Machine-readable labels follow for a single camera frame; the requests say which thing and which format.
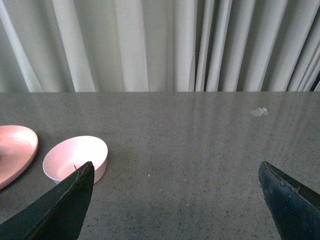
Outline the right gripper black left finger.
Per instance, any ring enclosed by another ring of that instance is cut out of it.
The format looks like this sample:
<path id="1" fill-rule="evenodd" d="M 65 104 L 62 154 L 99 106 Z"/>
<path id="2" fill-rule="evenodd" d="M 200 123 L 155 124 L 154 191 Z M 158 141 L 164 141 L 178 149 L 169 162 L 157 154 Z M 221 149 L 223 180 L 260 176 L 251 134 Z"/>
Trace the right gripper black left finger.
<path id="1" fill-rule="evenodd" d="M 76 240 L 88 211 L 95 178 L 88 161 L 28 207 L 1 223 L 2 240 Z"/>

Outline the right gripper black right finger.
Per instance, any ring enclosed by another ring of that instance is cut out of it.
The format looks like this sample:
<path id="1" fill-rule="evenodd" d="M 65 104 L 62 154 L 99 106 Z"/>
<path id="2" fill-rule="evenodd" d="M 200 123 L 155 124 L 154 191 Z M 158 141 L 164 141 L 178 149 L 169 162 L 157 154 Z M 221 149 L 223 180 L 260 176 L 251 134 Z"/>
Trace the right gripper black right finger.
<path id="1" fill-rule="evenodd" d="M 267 161 L 258 179 L 264 200 L 283 240 L 320 238 L 320 195 Z"/>

